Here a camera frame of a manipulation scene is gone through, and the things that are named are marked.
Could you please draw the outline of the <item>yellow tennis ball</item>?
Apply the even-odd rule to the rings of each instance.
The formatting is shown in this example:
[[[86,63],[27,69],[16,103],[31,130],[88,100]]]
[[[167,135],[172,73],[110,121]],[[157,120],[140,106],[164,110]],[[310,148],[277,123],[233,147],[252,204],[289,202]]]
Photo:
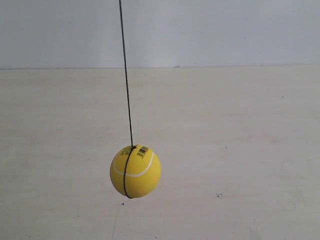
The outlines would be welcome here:
[[[158,186],[161,173],[158,156],[144,145],[124,147],[114,156],[109,168],[113,187],[129,199],[151,193]]]

